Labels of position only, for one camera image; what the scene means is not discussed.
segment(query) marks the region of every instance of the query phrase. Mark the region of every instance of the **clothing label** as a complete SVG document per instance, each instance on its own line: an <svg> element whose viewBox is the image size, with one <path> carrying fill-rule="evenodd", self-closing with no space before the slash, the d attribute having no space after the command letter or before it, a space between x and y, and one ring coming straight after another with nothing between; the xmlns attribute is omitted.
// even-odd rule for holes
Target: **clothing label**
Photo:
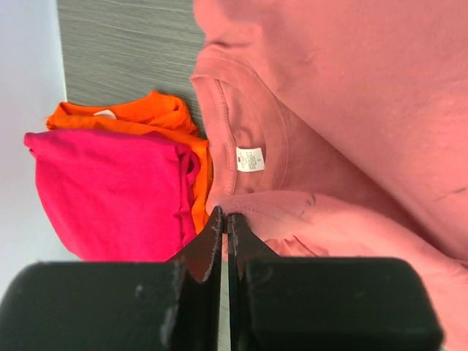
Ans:
<svg viewBox="0 0 468 351"><path fill-rule="evenodd" d="M255 172L265 169L261 148L235 148L237 153L237 170Z"/></svg>
<svg viewBox="0 0 468 351"><path fill-rule="evenodd" d="M99 112L96 112L93 116L103 116L103 117L108 117L110 119L117 119L116 115L111 110L102 110Z"/></svg>

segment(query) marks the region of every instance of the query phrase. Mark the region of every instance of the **folded shirt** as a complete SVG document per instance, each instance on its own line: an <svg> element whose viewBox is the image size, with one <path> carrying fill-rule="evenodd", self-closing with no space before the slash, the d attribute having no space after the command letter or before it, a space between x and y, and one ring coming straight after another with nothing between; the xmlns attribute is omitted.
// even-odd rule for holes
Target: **folded shirt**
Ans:
<svg viewBox="0 0 468 351"><path fill-rule="evenodd" d="M282 254L405 259L450 351L468 345L467 10L195 0L208 208Z"/></svg>
<svg viewBox="0 0 468 351"><path fill-rule="evenodd" d="M166 261L195 237L189 146L87 129L27 133L36 185L57 235L92 261Z"/></svg>
<svg viewBox="0 0 468 351"><path fill-rule="evenodd" d="M48 129L101 129L144 135L158 132L191 148L200 163L193 192L192 217L199 233L208 221L205 204L213 181L208 141L198 137L198 128L185 103L178 97L152 91L147 97L126 104L86 107L62 102L47 120Z"/></svg>

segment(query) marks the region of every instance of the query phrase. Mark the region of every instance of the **pink t-shirt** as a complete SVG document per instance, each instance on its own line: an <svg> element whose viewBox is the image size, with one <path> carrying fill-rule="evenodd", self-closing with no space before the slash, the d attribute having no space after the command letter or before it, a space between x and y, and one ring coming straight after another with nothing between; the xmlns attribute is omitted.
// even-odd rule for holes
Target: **pink t-shirt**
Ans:
<svg viewBox="0 0 468 351"><path fill-rule="evenodd" d="M92 261L166 261L195 237L189 146L158 133L27 133L36 185L57 235Z"/></svg>
<svg viewBox="0 0 468 351"><path fill-rule="evenodd" d="M245 214L281 254L405 259L450 351L468 345L467 13L450 0L195 0L208 207ZM236 148L261 148L264 169L239 171Z"/></svg>

